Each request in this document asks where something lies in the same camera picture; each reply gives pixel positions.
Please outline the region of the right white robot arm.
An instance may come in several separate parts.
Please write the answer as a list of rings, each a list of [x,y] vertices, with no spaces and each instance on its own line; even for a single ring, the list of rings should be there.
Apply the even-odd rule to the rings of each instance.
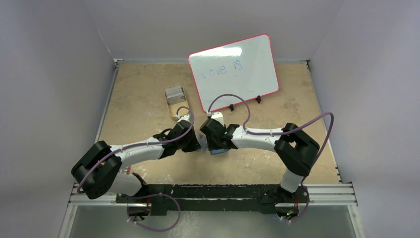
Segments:
[[[309,175],[320,151],[320,145],[293,123],[251,133],[239,124],[225,126],[217,119],[208,118],[200,131],[210,149],[253,148],[275,152],[286,166],[278,188],[279,198],[285,202],[297,196],[299,185]]]

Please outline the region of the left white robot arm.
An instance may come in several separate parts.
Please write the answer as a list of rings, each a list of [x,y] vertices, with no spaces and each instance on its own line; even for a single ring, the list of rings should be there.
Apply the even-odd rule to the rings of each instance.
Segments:
[[[89,199],[97,199],[113,192],[129,196],[134,202],[146,200],[149,191],[144,179],[121,170],[148,160],[159,160],[174,155],[196,152],[201,148],[194,127],[188,119],[180,119],[173,128],[152,137],[126,145],[108,145],[96,142],[71,169],[78,182],[77,192]]]

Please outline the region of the blue leather card holder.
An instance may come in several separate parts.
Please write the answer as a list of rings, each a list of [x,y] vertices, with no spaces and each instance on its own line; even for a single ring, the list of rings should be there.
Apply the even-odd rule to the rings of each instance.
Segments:
[[[200,144],[201,148],[199,149],[200,152],[209,152],[210,155],[217,155],[226,153],[229,149],[223,149],[221,147],[217,147],[210,139],[203,134],[198,135],[198,143]]]

